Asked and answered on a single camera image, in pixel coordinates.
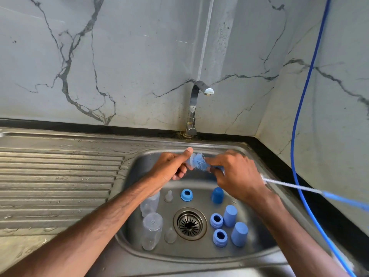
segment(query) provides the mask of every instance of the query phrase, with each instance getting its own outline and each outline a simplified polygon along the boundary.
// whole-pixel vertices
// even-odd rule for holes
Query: faucet
[[[206,96],[214,94],[214,90],[210,88],[208,85],[206,85],[203,81],[198,80],[197,82],[195,82],[191,91],[190,107],[188,110],[188,116],[186,120],[186,131],[183,133],[183,136],[186,139],[191,139],[193,138],[193,136],[196,135],[195,111],[199,91],[202,91]]]

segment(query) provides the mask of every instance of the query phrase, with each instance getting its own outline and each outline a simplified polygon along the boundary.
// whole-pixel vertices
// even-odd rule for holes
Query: drain strainer
[[[174,229],[186,240],[198,240],[206,233],[205,216],[194,208],[180,209],[173,218]]]

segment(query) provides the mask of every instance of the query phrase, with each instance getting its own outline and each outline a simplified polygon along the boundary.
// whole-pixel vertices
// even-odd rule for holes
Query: blue hose
[[[325,20],[327,18],[327,15],[328,15],[328,9],[329,9],[330,2],[331,2],[331,0],[327,0],[327,3],[325,4],[324,14],[323,14],[323,18],[322,18],[322,23],[320,25],[320,30],[319,30],[319,35],[318,35],[317,43],[315,45],[315,50],[314,50],[314,54],[312,56],[311,64],[310,64],[310,67],[309,67],[309,72],[307,73],[307,78],[306,78],[304,90],[302,91],[300,103],[298,104],[298,110],[297,110],[297,113],[296,113],[295,121],[293,122],[292,139],[291,139],[291,168],[292,168],[293,178],[295,180],[296,185],[300,185],[298,183],[298,176],[296,174],[295,161],[294,161],[294,156],[293,156],[294,147],[295,147],[296,126],[298,124],[298,116],[300,115],[301,106],[302,106],[302,102],[304,101],[304,96],[305,96],[305,93],[306,93],[306,89],[307,89],[307,86],[309,84],[310,75],[311,75],[311,72],[312,72],[312,70],[314,68],[314,62],[315,62],[315,58],[317,56],[320,39],[321,39],[321,36],[322,36],[322,33],[323,33],[324,23],[325,23]],[[339,254],[339,251],[337,250],[336,246],[332,243],[332,241],[329,239],[329,237],[325,234],[323,228],[318,223],[318,221],[315,218],[314,214],[312,213],[309,205],[307,204],[307,202],[305,200],[305,197],[302,194],[302,191],[301,190],[298,190],[298,193],[299,193],[300,198],[301,198],[301,200],[302,200],[302,202],[303,202],[303,204],[305,206],[305,209],[306,209],[307,213],[309,214],[310,218],[312,219],[312,221],[314,222],[315,226],[319,230],[320,234],[323,236],[323,238],[327,242],[328,246],[331,248],[331,250],[334,253],[334,255],[337,257],[337,259],[342,264],[342,266],[347,271],[347,273],[350,276],[352,276],[352,277],[356,277],[355,274],[353,273],[353,271],[348,267],[348,265],[346,264],[346,262],[343,260],[343,258]]]

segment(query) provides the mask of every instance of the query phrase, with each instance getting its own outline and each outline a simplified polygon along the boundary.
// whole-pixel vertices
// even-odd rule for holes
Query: blue bottle cap
[[[210,225],[216,229],[221,228],[223,226],[223,217],[218,213],[212,214],[210,217]]]
[[[227,245],[228,236],[223,229],[217,229],[213,234],[213,242],[217,247],[224,247]]]
[[[183,201],[191,201],[193,198],[192,191],[190,189],[184,189],[181,192],[181,198]]]
[[[246,237],[248,232],[249,229],[247,228],[247,225],[245,225],[242,222],[237,222],[231,234],[232,243],[237,247],[243,247],[246,243]]]
[[[215,204],[221,204],[224,198],[224,191],[219,186],[214,189],[213,193],[211,194],[211,201]]]
[[[233,205],[228,205],[225,208],[223,215],[224,224],[230,228],[234,227],[236,223],[237,209]]]

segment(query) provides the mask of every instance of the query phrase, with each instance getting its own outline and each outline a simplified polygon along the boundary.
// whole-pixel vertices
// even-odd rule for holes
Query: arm
[[[218,185],[248,204],[259,215],[282,250],[296,276],[348,276],[284,208],[279,196],[264,184],[255,163],[234,151],[207,158]]]
[[[0,277],[85,276],[138,205],[171,178],[176,180],[184,176],[187,171],[184,162],[192,152],[193,149],[188,148],[181,155],[162,153],[147,176],[26,256]]]

